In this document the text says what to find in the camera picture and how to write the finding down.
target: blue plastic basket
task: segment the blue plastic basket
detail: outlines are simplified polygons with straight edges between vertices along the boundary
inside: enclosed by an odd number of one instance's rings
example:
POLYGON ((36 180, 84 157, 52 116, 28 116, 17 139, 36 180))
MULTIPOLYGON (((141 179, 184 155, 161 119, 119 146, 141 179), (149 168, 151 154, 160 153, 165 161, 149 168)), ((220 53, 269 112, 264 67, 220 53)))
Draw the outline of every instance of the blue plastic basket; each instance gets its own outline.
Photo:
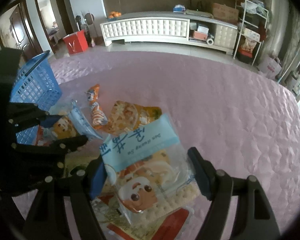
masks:
MULTIPOLYGON (((35 103, 44 111, 59 100, 62 95, 57 80, 48 62, 49 51, 45 51, 21 67, 11 92, 11 102, 35 103)), ((38 126, 17 133, 17 141, 32 144, 36 138, 38 126)))

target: basket handle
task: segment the basket handle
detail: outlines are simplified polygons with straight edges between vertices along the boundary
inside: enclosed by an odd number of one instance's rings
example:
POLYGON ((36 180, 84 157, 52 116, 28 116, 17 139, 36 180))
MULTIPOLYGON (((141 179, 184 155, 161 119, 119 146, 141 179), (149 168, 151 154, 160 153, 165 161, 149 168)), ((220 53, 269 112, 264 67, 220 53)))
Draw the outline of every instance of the basket handle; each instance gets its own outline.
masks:
POLYGON ((45 52, 43 52, 42 54, 45 54, 41 59, 39 59, 29 70, 28 72, 25 74, 25 77, 27 77, 31 71, 33 71, 48 55, 49 55, 50 51, 46 50, 45 52))

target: paper roll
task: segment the paper roll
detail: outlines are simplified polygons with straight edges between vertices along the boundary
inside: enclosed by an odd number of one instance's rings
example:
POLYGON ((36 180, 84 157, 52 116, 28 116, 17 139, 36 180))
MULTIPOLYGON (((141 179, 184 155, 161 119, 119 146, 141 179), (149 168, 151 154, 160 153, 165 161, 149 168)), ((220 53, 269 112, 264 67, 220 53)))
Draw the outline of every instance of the paper roll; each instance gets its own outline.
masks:
POLYGON ((208 45, 213 45, 213 43, 214 43, 214 42, 213 42, 213 39, 212 39, 212 38, 208 38, 208 39, 207 39, 207 44, 208 44, 208 45))

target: orange snack wrapper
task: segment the orange snack wrapper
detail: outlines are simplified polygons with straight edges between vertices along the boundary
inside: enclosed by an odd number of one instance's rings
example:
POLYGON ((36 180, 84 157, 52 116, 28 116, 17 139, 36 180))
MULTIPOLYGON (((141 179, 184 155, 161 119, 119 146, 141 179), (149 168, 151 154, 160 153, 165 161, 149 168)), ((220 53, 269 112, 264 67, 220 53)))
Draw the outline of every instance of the orange snack wrapper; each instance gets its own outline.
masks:
POLYGON ((98 103, 99 89, 100 85, 96 84, 87 91, 91 110, 92 127, 96 130, 108 123, 108 119, 98 103))
POLYGON ((129 102, 116 101, 112 107, 109 122, 102 130, 113 135, 119 135, 149 124, 161 115, 162 110, 160 107, 140 106, 129 102))

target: tiled floor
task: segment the tiled floor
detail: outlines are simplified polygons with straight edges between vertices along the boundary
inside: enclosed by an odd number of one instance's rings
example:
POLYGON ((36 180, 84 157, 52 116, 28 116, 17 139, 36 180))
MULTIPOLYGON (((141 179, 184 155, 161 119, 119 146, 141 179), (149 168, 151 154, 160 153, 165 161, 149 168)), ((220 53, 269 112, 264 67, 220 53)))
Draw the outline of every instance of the tiled floor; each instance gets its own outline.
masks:
MULTIPOLYGON (((101 51, 153 51, 153 52, 165 52, 174 53, 181 55, 189 55, 193 57, 206 58, 226 64, 238 65, 255 73, 258 69, 254 66, 240 62, 237 59, 233 59, 232 56, 226 55, 222 51, 201 48, 190 45, 183 44, 173 44, 173 43, 161 43, 161 42, 131 42, 124 43, 123 41, 113 42, 110 46, 98 45, 94 48, 88 48, 88 50, 101 50, 101 51)), ((53 62, 58 58, 69 57, 68 50, 64 43, 59 45, 58 51, 49 58, 49 62, 53 62)))

